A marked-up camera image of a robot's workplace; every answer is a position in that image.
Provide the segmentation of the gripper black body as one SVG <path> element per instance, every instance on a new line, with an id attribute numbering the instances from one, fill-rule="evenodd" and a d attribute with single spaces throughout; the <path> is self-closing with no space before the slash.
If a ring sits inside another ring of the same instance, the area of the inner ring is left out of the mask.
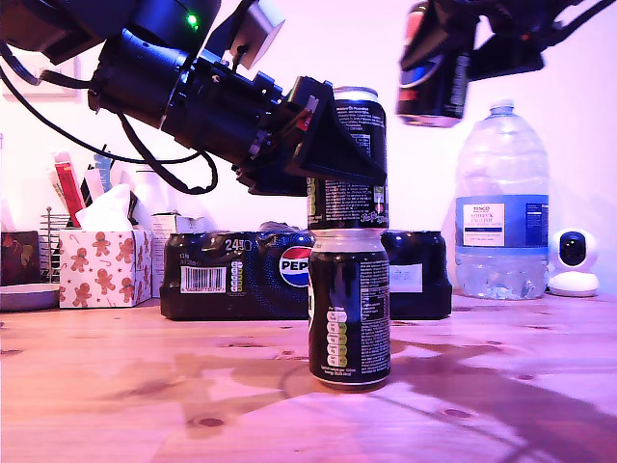
<path id="1" fill-rule="evenodd" d="M 162 124 L 181 145 L 231 163 L 239 182 L 255 195 L 272 195 L 278 177 L 294 175 L 294 153 L 302 144 L 321 83 L 296 80 L 285 95 L 272 78 L 249 80 L 200 55 L 175 87 Z"/>

